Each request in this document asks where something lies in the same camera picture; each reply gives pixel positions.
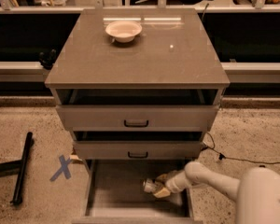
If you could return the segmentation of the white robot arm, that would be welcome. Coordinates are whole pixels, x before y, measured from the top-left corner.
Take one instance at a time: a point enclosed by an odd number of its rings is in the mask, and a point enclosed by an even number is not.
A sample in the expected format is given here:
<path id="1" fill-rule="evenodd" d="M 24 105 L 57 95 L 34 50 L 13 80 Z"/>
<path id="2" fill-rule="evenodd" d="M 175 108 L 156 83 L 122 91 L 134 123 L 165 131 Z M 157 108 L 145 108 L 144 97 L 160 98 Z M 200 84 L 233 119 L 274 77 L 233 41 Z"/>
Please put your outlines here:
<path id="1" fill-rule="evenodd" d="M 240 179 L 213 172 L 197 161 L 183 170 L 157 178 L 157 198 L 205 184 L 236 204 L 236 224 L 280 224 L 280 174 L 268 168 L 251 168 Z"/>

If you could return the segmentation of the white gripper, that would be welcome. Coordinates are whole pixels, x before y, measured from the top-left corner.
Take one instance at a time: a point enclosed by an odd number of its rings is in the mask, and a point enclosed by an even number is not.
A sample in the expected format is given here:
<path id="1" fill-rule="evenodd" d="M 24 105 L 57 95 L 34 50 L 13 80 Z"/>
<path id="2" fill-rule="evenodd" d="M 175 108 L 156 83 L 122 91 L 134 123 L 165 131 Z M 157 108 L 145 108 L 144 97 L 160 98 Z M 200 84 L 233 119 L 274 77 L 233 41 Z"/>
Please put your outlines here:
<path id="1" fill-rule="evenodd" d="M 156 198 L 165 198 L 172 193 L 179 193 L 191 187 L 191 182 L 186 177 L 184 171 L 173 170 L 166 174 L 161 174 L 155 178 L 157 182 L 165 183 L 165 186 L 158 187 L 153 195 Z"/>

